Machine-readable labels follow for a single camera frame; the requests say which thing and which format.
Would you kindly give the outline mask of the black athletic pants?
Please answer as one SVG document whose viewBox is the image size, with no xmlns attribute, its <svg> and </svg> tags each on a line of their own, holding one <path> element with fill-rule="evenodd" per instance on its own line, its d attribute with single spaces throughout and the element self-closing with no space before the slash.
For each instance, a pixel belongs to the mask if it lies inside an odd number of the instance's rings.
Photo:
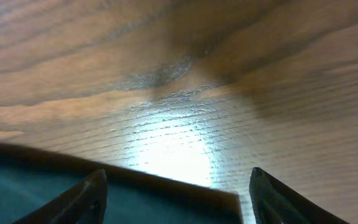
<svg viewBox="0 0 358 224">
<path fill-rule="evenodd" d="M 236 194 L 0 143 L 0 223 L 241 223 Z"/>
</svg>

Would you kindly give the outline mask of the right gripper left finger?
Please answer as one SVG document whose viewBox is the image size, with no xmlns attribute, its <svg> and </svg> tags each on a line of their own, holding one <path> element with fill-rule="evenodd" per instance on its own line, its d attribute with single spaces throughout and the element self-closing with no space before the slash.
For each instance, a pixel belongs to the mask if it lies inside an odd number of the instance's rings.
<svg viewBox="0 0 358 224">
<path fill-rule="evenodd" d="M 14 224 L 102 224 L 107 196 L 106 173 L 100 169 Z"/>
</svg>

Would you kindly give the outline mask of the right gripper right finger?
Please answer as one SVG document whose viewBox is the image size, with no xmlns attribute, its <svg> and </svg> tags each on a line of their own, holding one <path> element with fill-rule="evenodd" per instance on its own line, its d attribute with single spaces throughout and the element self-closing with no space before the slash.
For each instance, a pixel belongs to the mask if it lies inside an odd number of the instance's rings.
<svg viewBox="0 0 358 224">
<path fill-rule="evenodd" d="M 348 224 L 259 167 L 252 169 L 249 193 L 257 224 Z"/>
</svg>

